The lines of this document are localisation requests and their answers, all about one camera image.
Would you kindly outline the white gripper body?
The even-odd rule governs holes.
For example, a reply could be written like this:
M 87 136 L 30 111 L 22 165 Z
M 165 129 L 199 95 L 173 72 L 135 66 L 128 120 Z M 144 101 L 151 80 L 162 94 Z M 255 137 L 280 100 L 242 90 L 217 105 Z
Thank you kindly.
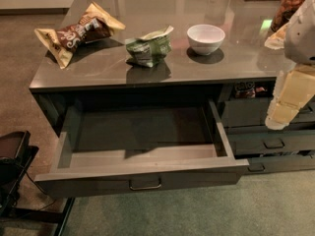
M 299 110 L 315 95 L 315 66 L 297 64 L 284 79 L 276 103 Z

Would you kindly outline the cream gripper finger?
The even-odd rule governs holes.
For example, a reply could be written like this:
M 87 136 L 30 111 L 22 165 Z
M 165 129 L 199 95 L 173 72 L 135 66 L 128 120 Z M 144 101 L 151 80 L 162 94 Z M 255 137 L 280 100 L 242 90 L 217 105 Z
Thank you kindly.
M 272 101 L 267 111 L 265 125 L 271 130 L 282 130 L 290 124 L 299 110 L 299 105 Z

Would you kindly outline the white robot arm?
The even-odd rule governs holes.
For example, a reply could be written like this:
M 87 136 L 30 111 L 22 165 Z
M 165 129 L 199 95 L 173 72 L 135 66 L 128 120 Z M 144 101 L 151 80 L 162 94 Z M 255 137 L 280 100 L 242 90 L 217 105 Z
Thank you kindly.
M 287 72 L 279 72 L 265 120 L 269 129 L 282 130 L 315 95 L 315 0 L 305 0 L 265 46 L 283 49 L 295 63 Z

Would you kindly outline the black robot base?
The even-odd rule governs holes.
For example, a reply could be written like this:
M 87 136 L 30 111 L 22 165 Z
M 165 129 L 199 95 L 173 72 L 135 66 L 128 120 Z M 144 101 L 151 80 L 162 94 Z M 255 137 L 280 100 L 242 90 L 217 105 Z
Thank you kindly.
M 37 146 L 29 145 L 30 136 L 29 131 L 17 131 L 0 137 L 0 218 L 56 224 L 54 236 L 62 236 L 74 198 L 67 200 L 61 212 L 17 207 L 21 181 L 38 152 Z

